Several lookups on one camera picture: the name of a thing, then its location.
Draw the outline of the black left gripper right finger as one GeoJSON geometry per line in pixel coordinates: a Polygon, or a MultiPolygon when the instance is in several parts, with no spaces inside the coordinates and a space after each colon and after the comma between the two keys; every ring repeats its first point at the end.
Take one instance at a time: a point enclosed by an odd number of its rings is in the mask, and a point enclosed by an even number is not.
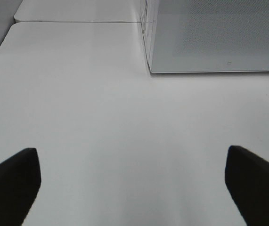
{"type": "Polygon", "coordinates": [[[237,145],[228,149],[226,187],[248,226],[269,226],[269,162],[237,145]]]}

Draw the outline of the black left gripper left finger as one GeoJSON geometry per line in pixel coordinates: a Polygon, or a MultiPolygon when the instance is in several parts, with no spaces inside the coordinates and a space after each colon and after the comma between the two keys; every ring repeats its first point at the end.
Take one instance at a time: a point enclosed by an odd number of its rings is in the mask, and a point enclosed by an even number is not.
{"type": "Polygon", "coordinates": [[[20,226],[41,186],[36,148],[26,148],[0,163],[0,226],[20,226]]]}

